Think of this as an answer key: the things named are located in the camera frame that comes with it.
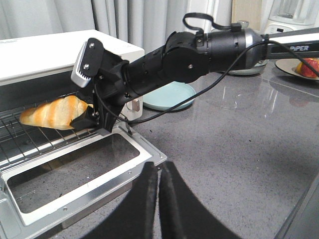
oven rack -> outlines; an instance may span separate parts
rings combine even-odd
[[[57,130],[21,124],[19,121],[21,112],[39,104],[41,103],[0,113],[0,171],[43,156],[94,133],[94,129]]]

white toaster oven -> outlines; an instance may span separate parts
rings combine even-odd
[[[19,114],[66,95],[90,103],[92,89],[70,79],[88,38],[134,61],[144,51],[95,30],[0,41],[0,238],[31,239],[71,225],[128,190],[146,161],[166,156],[127,124],[108,135],[94,128],[55,130],[22,125]],[[143,99],[122,115],[139,118]]]

bread roll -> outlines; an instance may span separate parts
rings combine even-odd
[[[88,104],[76,96],[67,96],[25,110],[20,115],[20,122],[60,130],[72,129],[71,121],[83,114],[87,107]]]

gray countertop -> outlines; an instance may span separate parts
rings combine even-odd
[[[219,76],[191,85],[199,91]],[[244,239],[272,239],[318,172],[318,112],[319,82],[290,76],[270,61],[262,74],[226,76],[188,109],[134,129],[175,163],[229,229]],[[153,114],[145,109],[143,118]],[[124,196],[49,238],[80,238]],[[156,218],[155,239],[159,228]]]

white curtain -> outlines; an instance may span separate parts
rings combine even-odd
[[[231,0],[0,0],[0,39],[96,29],[147,53],[185,30],[186,12],[219,13],[228,24],[230,9]]]

